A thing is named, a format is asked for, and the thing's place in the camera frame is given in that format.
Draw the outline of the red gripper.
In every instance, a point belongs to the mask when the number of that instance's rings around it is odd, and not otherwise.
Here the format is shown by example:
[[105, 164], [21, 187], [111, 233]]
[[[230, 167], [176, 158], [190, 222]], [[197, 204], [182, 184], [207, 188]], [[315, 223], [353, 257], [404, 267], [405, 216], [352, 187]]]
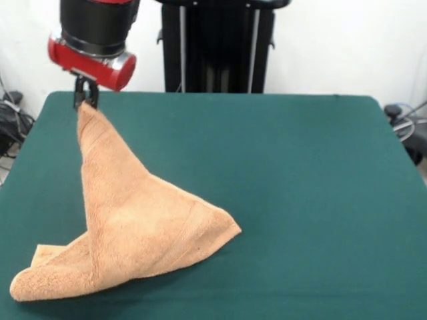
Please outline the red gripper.
[[[85, 101], [92, 108], [98, 108], [99, 87], [103, 86], [112, 91], [121, 91], [132, 78], [136, 67], [136, 56], [123, 52], [117, 57], [94, 58], [74, 51], [67, 46], [59, 34], [49, 36], [47, 52], [50, 60], [62, 69], [75, 73], [73, 108], [78, 110]], [[85, 78], [89, 95], [86, 97]]]

